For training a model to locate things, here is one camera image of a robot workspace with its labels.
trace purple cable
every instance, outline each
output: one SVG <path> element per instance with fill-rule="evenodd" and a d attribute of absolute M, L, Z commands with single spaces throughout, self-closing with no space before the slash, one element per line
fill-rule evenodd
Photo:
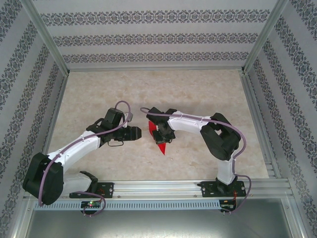
<path fill-rule="evenodd" d="M 234 211 L 230 212 L 230 214 L 232 213 L 235 213 L 237 210 L 240 209 L 240 207 L 245 203 L 245 201 L 247 200 L 247 197 L 249 196 L 249 193 L 251 191 L 251 185 L 252 185 L 252 182 L 251 182 L 251 178 L 247 175 L 238 175 L 235 173 L 235 161 L 236 161 L 236 158 L 242 154 L 242 152 L 246 149 L 246 146 L 247 146 L 247 139 L 246 137 L 244 136 L 244 134 L 236 127 L 230 125 L 230 124 L 227 124 L 225 122 L 222 122 L 222 121 L 217 121 L 217 120 L 211 120 L 211 119 L 205 119 L 205 118 L 201 118 L 201 117 L 195 117 L 195 116 L 189 116 L 189 115 L 182 115 L 182 114 L 158 114 L 158 113 L 149 113 L 150 109 L 148 108 L 145 108 L 145 107 L 141 107 L 140 108 L 140 111 L 145 113 L 145 114 L 148 114 L 148 115 L 152 115 L 152 116 L 157 116 L 157 117 L 176 117 L 176 118 L 190 118 L 190 119 L 194 119 L 194 120 L 200 120 L 200 121 L 207 121 L 207 122 L 212 122 L 212 123 L 216 123 L 216 124 L 220 124 L 220 125 L 224 125 L 234 131 L 236 131 L 242 138 L 243 140 L 243 146 L 242 146 L 242 149 L 233 156 L 233 161 L 232 161 L 232 172 L 234 175 L 238 176 L 238 177 L 244 177 L 244 178 L 247 178 L 249 180 L 249 189 L 246 193 L 246 196 L 244 197 L 244 199 L 242 200 L 240 206 L 238 208 L 236 208 Z"/>
<path fill-rule="evenodd" d="M 85 211 L 86 211 L 86 208 L 87 208 L 87 207 L 84 207 L 84 210 L 83 210 L 84 216 L 93 217 L 93 216 L 98 215 L 99 213 L 101 213 L 101 212 L 105 209 L 105 207 L 106 207 L 106 200 L 105 200 L 105 198 L 102 197 L 101 195 L 95 194 L 95 193 L 91 193 L 91 192 L 76 192 L 76 193 L 85 194 L 85 195 L 90 195 L 90 196 L 95 196 L 95 197 L 98 197 L 98 198 L 102 199 L 102 201 L 104 201 L 103 207 L 102 207 L 99 211 L 95 212 L 94 214 L 90 214 L 90 215 L 86 214 Z"/>
<path fill-rule="evenodd" d="M 104 131 L 104 132 L 100 132 L 100 133 L 96 133 L 96 134 L 92 134 L 92 135 L 88 135 L 88 136 L 85 136 L 84 138 L 80 138 L 78 140 L 75 140 L 74 142 L 70 143 L 68 146 L 66 146 L 59 154 L 57 154 L 51 161 L 50 163 L 48 164 L 48 166 L 46 167 L 45 171 L 44 171 L 44 174 L 43 174 L 43 177 L 42 177 L 42 180 L 41 180 L 41 185 L 40 185 L 40 190 L 39 190 L 39 206 L 42 207 L 43 206 L 43 203 L 42 203 L 42 196 L 43 196 L 43 188 L 44 188 L 44 183 L 45 183 L 45 179 L 46 179 L 46 176 L 48 175 L 48 172 L 50 170 L 50 167 L 52 166 L 52 164 L 55 162 L 55 160 L 57 160 L 59 157 L 61 157 L 62 154 L 64 154 L 70 147 L 72 147 L 73 145 L 77 144 L 78 142 L 80 141 L 83 141 L 85 139 L 88 139 L 90 137 L 93 137 L 93 136 L 97 136 L 97 135 L 103 135 L 103 134 L 107 134 L 107 133 L 111 133 L 115 130 L 118 130 L 119 128 L 123 127 L 127 122 L 128 122 L 128 119 L 131 117 L 131 107 L 130 105 L 126 102 L 126 101 L 119 101 L 116 103 L 115 105 L 115 108 L 117 108 L 117 106 L 120 104 L 120 103 L 125 103 L 127 106 L 128 106 L 128 116 L 127 118 L 125 119 L 125 121 L 119 125 L 118 127 L 114 128 L 114 129 L 111 129 L 111 130 L 107 130 L 107 131 Z"/>

